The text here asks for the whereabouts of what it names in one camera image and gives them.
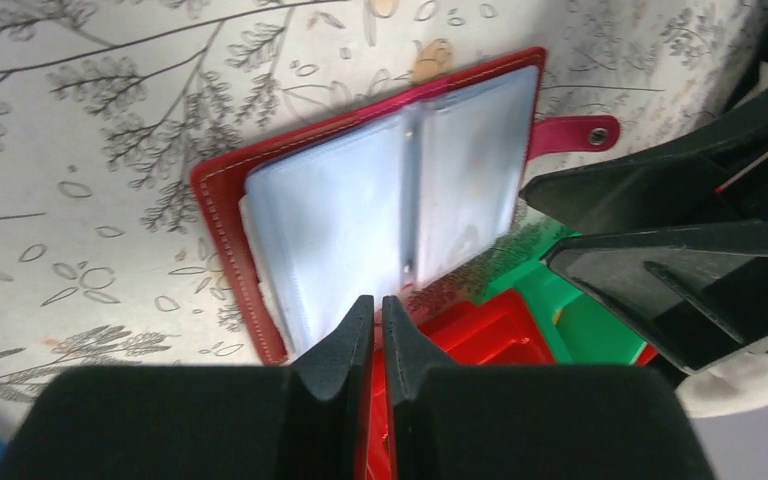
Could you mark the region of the red leather card holder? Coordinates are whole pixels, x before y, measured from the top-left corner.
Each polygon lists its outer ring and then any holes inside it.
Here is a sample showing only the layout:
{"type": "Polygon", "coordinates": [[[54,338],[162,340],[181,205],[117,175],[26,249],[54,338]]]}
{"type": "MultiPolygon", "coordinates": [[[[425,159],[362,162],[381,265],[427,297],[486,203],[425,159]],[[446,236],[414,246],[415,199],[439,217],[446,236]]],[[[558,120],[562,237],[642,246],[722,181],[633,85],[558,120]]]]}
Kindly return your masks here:
{"type": "Polygon", "coordinates": [[[310,350],[358,296],[426,288],[486,252],[532,159],[616,145],[612,115],[538,118],[546,57],[444,74],[192,170],[263,363],[310,350]]]}

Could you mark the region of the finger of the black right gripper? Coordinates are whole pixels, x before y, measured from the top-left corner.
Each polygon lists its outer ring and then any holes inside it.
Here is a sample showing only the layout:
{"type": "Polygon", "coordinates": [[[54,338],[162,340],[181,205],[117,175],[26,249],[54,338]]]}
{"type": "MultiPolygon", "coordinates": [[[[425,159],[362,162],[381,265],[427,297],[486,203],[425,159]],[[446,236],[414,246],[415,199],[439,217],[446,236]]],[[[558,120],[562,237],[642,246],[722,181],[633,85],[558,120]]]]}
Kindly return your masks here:
{"type": "Polygon", "coordinates": [[[520,196],[581,234],[688,224],[732,178],[768,152],[768,88],[670,142],[610,161],[539,175],[520,196]]]}
{"type": "Polygon", "coordinates": [[[768,221],[569,237],[544,262],[687,374],[768,351],[768,221]]]}

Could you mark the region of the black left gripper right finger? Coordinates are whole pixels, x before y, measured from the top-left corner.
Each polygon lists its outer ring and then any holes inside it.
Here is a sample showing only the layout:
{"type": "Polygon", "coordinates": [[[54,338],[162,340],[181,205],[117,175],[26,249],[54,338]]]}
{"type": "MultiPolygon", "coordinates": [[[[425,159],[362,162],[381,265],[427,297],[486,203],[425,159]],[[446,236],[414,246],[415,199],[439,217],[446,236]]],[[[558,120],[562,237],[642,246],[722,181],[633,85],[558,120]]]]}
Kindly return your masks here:
{"type": "Polygon", "coordinates": [[[466,366],[382,311],[396,479],[710,479],[671,386],[621,365],[466,366]]]}

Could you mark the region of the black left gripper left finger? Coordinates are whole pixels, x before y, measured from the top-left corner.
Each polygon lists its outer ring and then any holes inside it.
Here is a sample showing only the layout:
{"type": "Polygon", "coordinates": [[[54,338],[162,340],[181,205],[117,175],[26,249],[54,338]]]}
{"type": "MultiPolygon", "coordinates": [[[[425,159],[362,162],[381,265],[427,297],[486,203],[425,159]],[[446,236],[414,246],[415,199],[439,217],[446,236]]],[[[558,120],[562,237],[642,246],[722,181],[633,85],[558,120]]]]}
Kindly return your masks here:
{"type": "Polygon", "coordinates": [[[362,479],[374,301],[285,366],[95,365],[58,375],[0,479],[362,479]]]}

